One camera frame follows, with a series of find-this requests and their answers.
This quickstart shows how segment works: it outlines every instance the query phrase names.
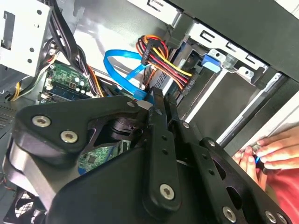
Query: motherboard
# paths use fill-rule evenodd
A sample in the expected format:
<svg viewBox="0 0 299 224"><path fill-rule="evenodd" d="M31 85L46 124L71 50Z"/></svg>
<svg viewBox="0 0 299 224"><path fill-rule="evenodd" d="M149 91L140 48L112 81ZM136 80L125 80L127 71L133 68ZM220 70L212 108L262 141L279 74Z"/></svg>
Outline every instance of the motherboard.
<svg viewBox="0 0 299 224"><path fill-rule="evenodd" d="M63 63L54 63L47 72L40 104L91 98L87 79Z"/></svg>

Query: green circuit board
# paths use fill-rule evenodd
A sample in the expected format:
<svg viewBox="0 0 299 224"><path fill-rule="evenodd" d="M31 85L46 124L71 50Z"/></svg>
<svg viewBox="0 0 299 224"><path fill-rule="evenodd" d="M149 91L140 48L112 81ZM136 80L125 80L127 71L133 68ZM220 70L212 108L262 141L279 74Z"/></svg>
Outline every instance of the green circuit board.
<svg viewBox="0 0 299 224"><path fill-rule="evenodd" d="M48 76L52 78L52 82L60 83L72 90L79 88L90 91L87 79L67 65L54 63L53 67L49 69Z"/></svg>
<svg viewBox="0 0 299 224"><path fill-rule="evenodd" d="M79 167L86 170L86 172L102 165L109 160L111 150L114 147L102 147L88 152L79 157Z"/></svg>

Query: black wire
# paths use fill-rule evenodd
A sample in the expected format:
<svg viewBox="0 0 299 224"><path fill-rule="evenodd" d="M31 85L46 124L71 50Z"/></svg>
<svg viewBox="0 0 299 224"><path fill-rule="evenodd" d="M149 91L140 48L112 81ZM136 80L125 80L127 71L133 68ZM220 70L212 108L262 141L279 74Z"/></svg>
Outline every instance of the black wire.
<svg viewBox="0 0 299 224"><path fill-rule="evenodd" d="M78 55L78 48L75 38L62 16L56 0L50 0L49 3L50 6L53 6L52 18L54 25L56 25L56 28L59 30L59 33L64 41L68 59L72 62L75 62Z"/></svg>

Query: metal screw head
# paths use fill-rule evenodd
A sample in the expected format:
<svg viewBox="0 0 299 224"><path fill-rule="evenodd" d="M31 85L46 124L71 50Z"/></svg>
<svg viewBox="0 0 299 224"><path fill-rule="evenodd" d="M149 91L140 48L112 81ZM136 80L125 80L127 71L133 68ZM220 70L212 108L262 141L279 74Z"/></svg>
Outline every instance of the metal screw head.
<svg viewBox="0 0 299 224"><path fill-rule="evenodd" d="M235 223L237 221L237 218L230 207L224 206L222 208L222 212L223 212L225 218L227 218L228 221L230 221L231 223Z"/></svg>
<svg viewBox="0 0 299 224"><path fill-rule="evenodd" d="M277 216L280 218L280 220L281 220L284 224L288 224L287 220L285 219L285 217L283 217L283 215L281 215L280 213L277 213Z"/></svg>
<svg viewBox="0 0 299 224"><path fill-rule="evenodd" d="M135 105L132 102L127 102L128 106L135 107Z"/></svg>
<svg viewBox="0 0 299 224"><path fill-rule="evenodd" d="M266 217L270 220L270 222L276 223L276 218L274 217L274 215L272 215L271 212L265 211L265 214L266 214Z"/></svg>
<svg viewBox="0 0 299 224"><path fill-rule="evenodd" d="M184 126L185 128L189 128L189 127L190 127L186 122L183 122L183 126Z"/></svg>
<svg viewBox="0 0 299 224"><path fill-rule="evenodd" d="M160 193L161 195L166 198L167 200L174 199L174 191L168 184L161 184L160 186Z"/></svg>
<svg viewBox="0 0 299 224"><path fill-rule="evenodd" d="M51 124L51 120L46 116L38 115L33 117L32 123L38 127L47 127Z"/></svg>
<svg viewBox="0 0 299 224"><path fill-rule="evenodd" d="M77 134L72 131L61 132L60 137L65 143L75 143L78 140Z"/></svg>
<svg viewBox="0 0 299 224"><path fill-rule="evenodd" d="M208 143L209 143L211 146L215 147L215 142L213 142L212 140L208 140Z"/></svg>

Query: black plastic bracket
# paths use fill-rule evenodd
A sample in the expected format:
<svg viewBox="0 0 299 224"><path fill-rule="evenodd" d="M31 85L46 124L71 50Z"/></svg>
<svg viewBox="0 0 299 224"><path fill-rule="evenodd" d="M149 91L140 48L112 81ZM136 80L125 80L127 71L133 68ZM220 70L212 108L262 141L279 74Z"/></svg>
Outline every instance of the black plastic bracket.
<svg viewBox="0 0 299 224"><path fill-rule="evenodd" d="M178 168L173 134L167 130L167 116L162 91L154 88L149 109L149 140L144 179L143 204L146 211L157 220L167 219L181 205Z"/></svg>
<svg viewBox="0 0 299 224"><path fill-rule="evenodd" d="M49 164L71 167L90 141L88 124L91 121L101 120L100 132L108 121L134 118L139 110L139 106L125 96L29 106L16 114L12 136L24 151ZM34 125L32 119L36 115L48 117L51 124L47 127ZM75 143L65 143L61 139L60 134L66 130L77 134Z"/></svg>

